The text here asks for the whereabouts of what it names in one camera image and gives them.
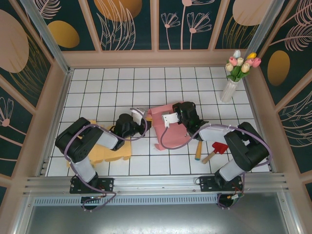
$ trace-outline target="flower vase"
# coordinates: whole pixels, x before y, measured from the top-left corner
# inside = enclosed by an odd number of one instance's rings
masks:
[[[222,102],[227,103],[231,101],[233,94],[238,86],[238,82],[234,82],[231,79],[227,82],[226,86],[221,93],[220,99]]]

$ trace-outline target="pink object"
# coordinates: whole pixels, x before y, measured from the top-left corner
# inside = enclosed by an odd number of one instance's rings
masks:
[[[229,62],[230,62],[233,66],[236,66],[236,65],[237,65],[237,59],[235,59],[233,56],[230,57]]]
[[[250,58],[250,59],[246,60],[245,63],[249,63],[249,65],[251,66],[254,63],[254,59]]]
[[[155,128],[156,136],[158,139],[158,144],[155,144],[156,149],[165,150],[160,144],[160,138],[165,131],[165,124],[162,119],[163,113],[173,113],[172,110],[173,104],[168,104],[164,106],[155,107],[149,110],[149,114],[151,114],[153,119],[153,127]],[[170,124],[170,128],[166,132],[162,143],[169,148],[177,147],[190,139],[190,136],[187,135],[186,128],[183,124],[172,123]]]
[[[253,65],[253,67],[257,67],[257,66],[260,65],[260,63],[261,63],[261,59],[260,58],[254,58],[252,65]]]

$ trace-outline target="wooden handle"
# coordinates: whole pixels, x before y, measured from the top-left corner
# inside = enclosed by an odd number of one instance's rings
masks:
[[[205,157],[205,158],[202,160],[202,163],[203,163],[203,164],[206,164],[214,155],[215,155],[215,152],[210,153],[207,157]]]
[[[202,141],[199,141],[198,142],[198,145],[197,145],[197,149],[196,149],[196,155],[195,155],[195,160],[200,160],[200,156],[201,156],[201,145],[202,145]]]

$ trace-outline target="red hammer head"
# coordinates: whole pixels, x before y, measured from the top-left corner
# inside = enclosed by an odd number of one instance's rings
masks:
[[[219,153],[219,154],[223,154],[227,149],[228,149],[228,145],[226,144],[222,144],[220,142],[215,142],[213,144],[214,147],[214,153]]]

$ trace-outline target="metal plate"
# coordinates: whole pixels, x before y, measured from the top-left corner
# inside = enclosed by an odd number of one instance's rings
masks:
[[[114,179],[113,178],[99,178],[97,180],[97,189],[103,191],[112,192],[114,188]],[[94,191],[86,187],[78,178],[71,179],[71,186],[69,193],[71,194],[99,194],[99,192]]]
[[[231,182],[227,183],[224,188],[219,188],[217,183],[215,182],[215,176],[201,176],[199,177],[200,190],[202,192],[235,192],[235,187],[242,190],[243,183],[240,176],[235,177]]]

